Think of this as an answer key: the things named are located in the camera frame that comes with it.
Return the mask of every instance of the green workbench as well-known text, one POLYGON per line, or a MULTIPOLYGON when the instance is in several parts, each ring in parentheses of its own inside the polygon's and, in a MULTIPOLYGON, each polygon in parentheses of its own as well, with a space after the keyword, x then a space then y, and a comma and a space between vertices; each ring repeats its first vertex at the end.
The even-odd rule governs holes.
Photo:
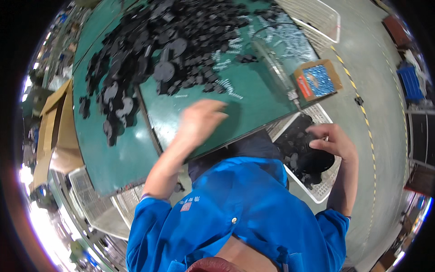
MULTIPOLYGON (((268 4, 258 2, 235 1, 245 3, 250 11, 266 8, 268 4)), ((262 28, 258 19, 251 16, 256 30, 262 28)), ((83 120, 79 115, 79 97, 86 95, 85 75, 87 64, 95 52, 102 48, 104 34, 112 31, 118 24, 120 4, 117 0, 103 0, 89 17, 83 28, 74 60, 74 119, 77 137, 94 188, 101 195, 114 194, 122 188, 128 188, 145 181, 150 169, 158 159, 150 139, 143 115, 138 112, 133 127, 126 128, 117 137, 116 145, 108 147, 103 132, 105 116, 97 111, 95 96, 91 98, 90 117, 83 120)), ((250 53, 248 27, 240 29, 243 43, 243 54, 250 53)), ((203 93, 204 86, 181 89, 177 94, 188 97, 157 95, 156 82, 150 77, 140 85, 141 93, 148 111, 148 118, 154 127, 163 150, 169 145, 178 130, 180 113, 193 102, 201 98, 221 100, 228 103, 226 113, 229 114, 215 133, 200 146, 191 157, 199 156, 225 144, 240 139, 261 129, 278 119, 284 118, 297 109, 286 94, 276 91, 272 78, 265 65, 260 63, 240 64, 234 61, 235 55, 221 54, 221 61, 233 60, 228 69, 217 73, 220 79, 228 78, 234 92, 243 99, 228 94, 203 93)), ((312 51, 312 60, 318 57, 312 51)), ((289 73, 301 63, 293 59, 283 61, 289 73)), ((301 99, 301 106, 308 103, 301 99)))

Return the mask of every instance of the gray floor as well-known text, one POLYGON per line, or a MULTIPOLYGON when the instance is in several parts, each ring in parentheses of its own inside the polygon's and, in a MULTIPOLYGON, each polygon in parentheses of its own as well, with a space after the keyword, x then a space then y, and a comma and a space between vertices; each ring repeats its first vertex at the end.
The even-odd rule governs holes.
MULTIPOLYGON (((344 88, 321 105, 356 144, 360 159, 358 196, 346 239, 348 256, 356 264, 395 229, 399 220, 397 214, 406 206, 402 201, 405 199, 402 188, 407 171, 405 127, 401 97, 394 80, 395 77, 399 82, 395 66, 400 56, 381 23, 387 13, 370 0, 322 1, 341 15, 340 43, 334 47, 364 100, 375 151, 376 188, 371 144, 363 113, 354 102, 355 92, 341 63, 328 49, 321 57, 333 61, 344 88)), ((301 192, 294 189, 292 192, 300 196, 301 192)), ((314 212, 325 207, 325 203, 316 205, 302 195, 301 198, 314 212)))

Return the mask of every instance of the cardboard flap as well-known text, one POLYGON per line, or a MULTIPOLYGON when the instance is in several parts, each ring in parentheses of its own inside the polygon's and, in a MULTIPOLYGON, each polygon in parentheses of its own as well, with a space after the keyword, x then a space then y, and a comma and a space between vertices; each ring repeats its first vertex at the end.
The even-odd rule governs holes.
POLYGON ((74 148, 56 147, 51 158, 50 169, 67 174, 77 168, 83 167, 80 150, 74 148))
POLYGON ((36 153, 36 161, 44 158, 47 154, 51 154, 51 142, 53 139, 54 119, 56 118, 57 108, 50 111, 42 118, 39 129, 38 151, 36 153))
POLYGON ((53 108, 59 99, 65 94, 68 89, 72 89, 71 79, 65 82, 54 94, 47 98, 44 108, 41 111, 40 116, 46 114, 53 108))
POLYGON ((72 84, 66 89, 66 97, 60 117, 59 133, 57 135, 57 147, 66 149, 78 149, 76 129, 74 126, 73 91, 72 84))
POLYGON ((35 167, 35 172, 33 173, 33 190, 38 188, 41 184, 47 183, 51 155, 52 152, 48 152, 47 154, 45 154, 45 156, 38 160, 38 163, 35 167))

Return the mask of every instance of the red label on box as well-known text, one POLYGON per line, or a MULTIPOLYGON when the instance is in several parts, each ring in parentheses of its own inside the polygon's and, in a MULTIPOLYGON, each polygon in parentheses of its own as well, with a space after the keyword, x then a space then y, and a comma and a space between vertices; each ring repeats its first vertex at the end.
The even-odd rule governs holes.
POLYGON ((298 86, 305 98, 313 96, 313 93, 311 92, 311 89, 308 86, 307 81, 302 76, 298 77, 298 86))

